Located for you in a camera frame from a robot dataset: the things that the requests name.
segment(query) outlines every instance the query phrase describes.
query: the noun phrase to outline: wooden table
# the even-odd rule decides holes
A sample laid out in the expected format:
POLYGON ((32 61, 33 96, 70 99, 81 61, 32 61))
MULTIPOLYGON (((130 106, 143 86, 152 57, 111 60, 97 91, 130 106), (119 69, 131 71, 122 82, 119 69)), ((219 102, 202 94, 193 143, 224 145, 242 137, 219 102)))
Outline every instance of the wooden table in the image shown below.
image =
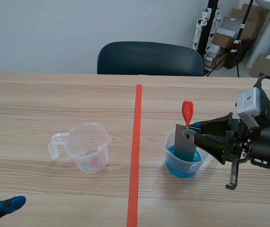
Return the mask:
MULTIPOLYGON (((140 227, 270 226, 270 170, 240 165, 235 191, 225 189, 230 163, 209 157, 195 177, 179 179, 161 146, 181 105, 192 100, 193 121, 235 112, 237 94, 256 79, 62 74, 0 74, 0 200, 25 206, 0 227, 125 227, 136 84, 143 84, 139 170, 140 227), (51 136, 85 122, 113 137, 109 162, 80 172, 62 150, 50 158, 51 136)), ((270 98, 270 81, 263 87, 270 98)))

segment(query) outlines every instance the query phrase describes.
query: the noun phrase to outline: plastic measuring cup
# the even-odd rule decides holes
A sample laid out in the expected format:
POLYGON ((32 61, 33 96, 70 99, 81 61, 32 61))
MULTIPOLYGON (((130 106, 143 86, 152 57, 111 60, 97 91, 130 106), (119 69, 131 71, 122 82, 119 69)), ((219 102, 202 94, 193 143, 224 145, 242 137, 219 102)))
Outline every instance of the plastic measuring cup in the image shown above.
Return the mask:
POLYGON ((187 178, 193 176, 202 163, 208 157, 208 153, 204 150, 196 150, 194 161, 186 162, 174 155, 174 136, 175 130, 172 130, 166 137, 166 143, 162 149, 166 152, 165 163, 167 169, 175 176, 181 178, 187 178))
POLYGON ((58 159, 58 145, 72 157, 78 168, 85 173, 102 170, 108 161, 107 145, 112 138, 104 127, 96 123, 82 124, 68 133, 52 136, 48 149, 52 159, 58 159))

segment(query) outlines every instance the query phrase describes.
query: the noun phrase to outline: black chair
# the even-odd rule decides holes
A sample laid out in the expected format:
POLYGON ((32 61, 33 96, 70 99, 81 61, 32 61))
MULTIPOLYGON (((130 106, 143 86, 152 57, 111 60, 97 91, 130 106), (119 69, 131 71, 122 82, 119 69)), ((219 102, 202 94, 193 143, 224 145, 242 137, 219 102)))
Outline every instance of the black chair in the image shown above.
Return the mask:
POLYGON ((115 42, 99 53, 98 74, 203 76, 202 57, 182 46, 150 42, 115 42))

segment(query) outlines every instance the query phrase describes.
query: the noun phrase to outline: white wall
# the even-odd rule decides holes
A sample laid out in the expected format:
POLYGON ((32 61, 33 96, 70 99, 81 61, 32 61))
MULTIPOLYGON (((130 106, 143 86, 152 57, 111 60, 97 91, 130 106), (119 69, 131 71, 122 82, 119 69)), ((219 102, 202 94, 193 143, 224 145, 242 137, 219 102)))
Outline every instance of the white wall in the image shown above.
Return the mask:
MULTIPOLYGON (((96 73, 103 46, 189 46, 208 0, 0 0, 0 72, 96 73)), ((227 15, 239 0, 220 0, 227 15)))

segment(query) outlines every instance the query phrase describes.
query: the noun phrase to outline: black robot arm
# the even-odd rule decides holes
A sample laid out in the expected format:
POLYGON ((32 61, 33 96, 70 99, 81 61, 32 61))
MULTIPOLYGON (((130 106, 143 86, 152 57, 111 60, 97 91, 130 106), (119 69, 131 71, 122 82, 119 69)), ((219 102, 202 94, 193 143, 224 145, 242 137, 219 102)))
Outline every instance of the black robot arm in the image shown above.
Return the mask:
POLYGON ((253 88, 238 95, 237 114, 190 125, 195 130, 194 144, 218 162, 232 163, 230 183, 237 186, 239 164, 248 160, 255 166, 270 169, 270 100, 261 88, 262 76, 253 88))

